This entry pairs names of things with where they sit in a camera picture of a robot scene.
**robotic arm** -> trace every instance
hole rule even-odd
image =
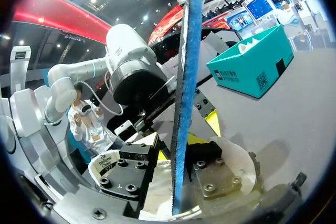
[[[51,89],[45,110],[49,123],[58,123],[76,99],[74,83],[102,76],[109,71],[114,100],[122,105],[141,107],[149,96],[164,86],[166,75],[156,64],[154,51],[125,24],[107,34],[107,54],[103,58],[53,66],[48,73]]]

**gray metal surface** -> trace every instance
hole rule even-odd
[[[336,50],[317,49],[295,52],[292,63],[259,100],[217,86],[214,78],[200,90],[225,122],[224,137],[256,153],[265,188],[291,182],[303,172],[306,199],[335,150],[335,79]]]

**ceiling light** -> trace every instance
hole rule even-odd
[[[8,39],[8,40],[11,39],[10,36],[3,35],[3,34],[1,34],[1,37],[2,37],[3,39]]]

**teal box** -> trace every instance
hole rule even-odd
[[[240,54],[239,44],[259,42]],[[244,39],[206,65],[218,85],[260,98],[285,71],[294,54],[281,25]]]

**white machine housing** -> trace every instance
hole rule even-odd
[[[30,46],[15,46],[10,53],[10,92],[20,91],[25,88],[28,64],[31,55]]]

